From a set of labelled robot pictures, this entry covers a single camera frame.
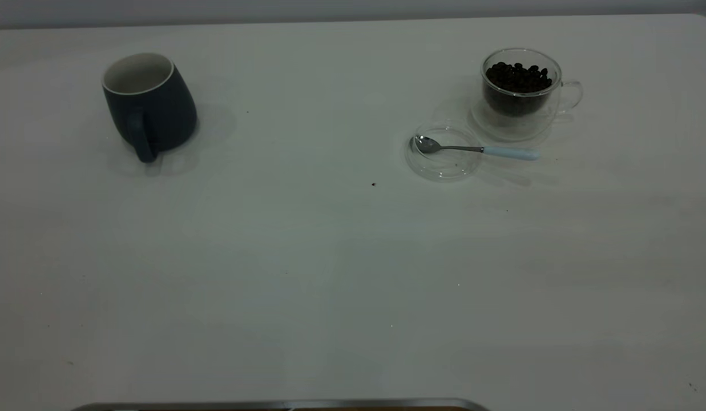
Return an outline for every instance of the coffee bean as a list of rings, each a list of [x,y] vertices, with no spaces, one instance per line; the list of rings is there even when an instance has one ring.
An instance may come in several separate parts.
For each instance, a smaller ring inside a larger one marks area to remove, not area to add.
[[[553,80],[547,77],[548,70],[538,71],[538,66],[533,65],[525,70],[522,63],[507,65],[499,62],[485,70],[485,75],[498,88],[514,93],[534,93],[548,88]],[[492,109],[502,115],[520,117],[538,111],[548,99],[543,96],[509,96],[488,85],[483,85],[485,101]]]

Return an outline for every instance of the mug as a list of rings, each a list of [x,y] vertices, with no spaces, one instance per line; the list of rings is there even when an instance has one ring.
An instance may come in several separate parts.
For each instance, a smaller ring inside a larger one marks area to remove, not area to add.
[[[196,128],[196,105],[175,64],[164,55],[129,55],[102,77],[117,130],[141,162],[185,143]]]
[[[551,84],[530,93],[517,93],[498,87],[487,77],[486,72],[501,62],[545,69],[543,73],[551,80]],[[477,125],[496,140],[517,142],[535,138],[551,125],[557,115],[574,108],[583,97],[582,84],[575,80],[563,81],[561,67],[556,60],[536,50],[497,50],[484,59],[481,75],[481,96],[475,98],[470,112]],[[563,87],[574,87],[577,90],[573,102],[561,102]]]

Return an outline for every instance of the double-walled glass cup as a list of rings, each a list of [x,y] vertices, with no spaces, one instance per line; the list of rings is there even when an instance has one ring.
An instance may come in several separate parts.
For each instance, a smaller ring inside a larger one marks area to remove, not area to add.
[[[550,86],[531,93],[517,93],[496,86],[486,75],[493,65],[520,63],[523,67],[538,66],[547,69]],[[475,97],[471,114],[475,122],[493,138],[503,141],[525,141],[535,138],[551,125],[556,115],[579,104],[583,96],[579,81],[563,81],[561,67],[553,58],[530,49],[497,50],[485,58],[481,67],[481,95]],[[561,102],[563,87],[574,87],[578,94],[574,101]]]

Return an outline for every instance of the table surface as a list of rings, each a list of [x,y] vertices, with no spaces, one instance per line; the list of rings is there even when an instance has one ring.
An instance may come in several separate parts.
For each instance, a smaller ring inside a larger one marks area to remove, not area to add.
[[[513,45],[586,92],[541,160],[414,174]],[[200,117],[147,167],[145,50]],[[706,411],[705,18],[0,31],[0,410],[411,397]]]

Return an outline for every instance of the mug handle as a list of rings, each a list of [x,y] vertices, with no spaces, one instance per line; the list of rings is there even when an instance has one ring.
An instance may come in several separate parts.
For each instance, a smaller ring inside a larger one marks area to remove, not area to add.
[[[567,107],[564,107],[565,104],[561,104],[558,107],[558,111],[556,112],[556,115],[566,114],[571,109],[573,109],[575,106],[579,105],[580,100],[583,99],[583,86],[582,86],[582,84],[580,84],[580,81],[577,81],[577,80],[564,81],[561,83],[561,86],[562,87],[575,87],[576,90],[579,91],[579,96],[576,97],[576,100],[574,103],[569,104]]]
[[[144,111],[141,108],[131,110],[127,116],[127,133],[139,161],[150,163],[158,158],[157,150],[150,148],[147,133],[144,132]]]

